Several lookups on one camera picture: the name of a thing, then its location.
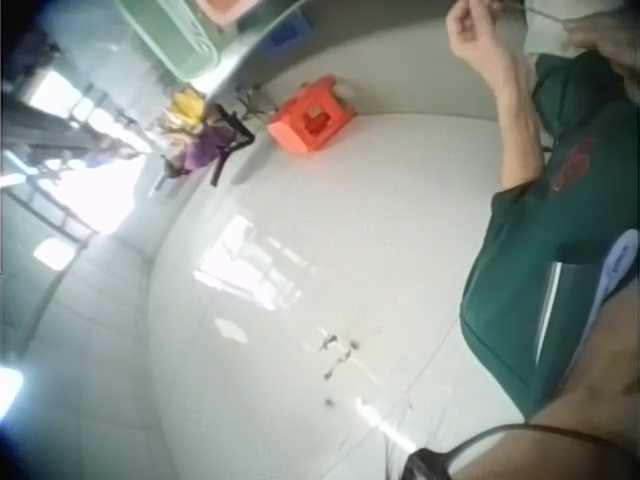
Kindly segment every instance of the forearm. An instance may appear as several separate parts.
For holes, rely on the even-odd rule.
[[[496,93],[502,139],[502,188],[536,180],[544,170],[540,131],[535,106],[524,75]]]

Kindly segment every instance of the orange plastic container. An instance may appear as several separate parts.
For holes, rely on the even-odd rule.
[[[271,117],[267,129],[285,150],[320,150],[355,116],[333,94],[335,84],[335,77],[327,75],[303,86]]]
[[[200,10],[218,25],[228,25],[255,7],[261,0],[196,0]]]

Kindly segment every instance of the thin wire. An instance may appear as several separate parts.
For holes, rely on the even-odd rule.
[[[505,7],[508,7],[508,8],[513,8],[514,10],[520,10],[520,11],[523,11],[523,12],[533,13],[534,15],[538,15],[540,17],[544,17],[544,18],[546,18],[548,20],[551,20],[552,22],[556,22],[556,23],[560,23],[560,24],[562,24],[562,22],[563,22],[561,18],[558,18],[558,17],[556,17],[554,15],[551,15],[549,13],[543,12],[542,10],[538,10],[537,8],[529,7],[527,5],[523,5],[523,4],[520,4],[520,3],[504,2],[503,5]]]

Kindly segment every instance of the purple cloth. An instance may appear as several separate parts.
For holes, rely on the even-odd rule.
[[[188,172],[206,167],[217,160],[222,150],[231,146],[236,139],[236,132],[229,127],[207,125],[202,129],[198,138],[185,149],[185,159],[182,168]]]

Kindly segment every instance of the orange plastic stool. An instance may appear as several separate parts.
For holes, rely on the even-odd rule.
[[[285,150],[320,150],[355,116],[333,94],[335,84],[335,77],[326,75],[303,86],[271,117],[267,129]]]

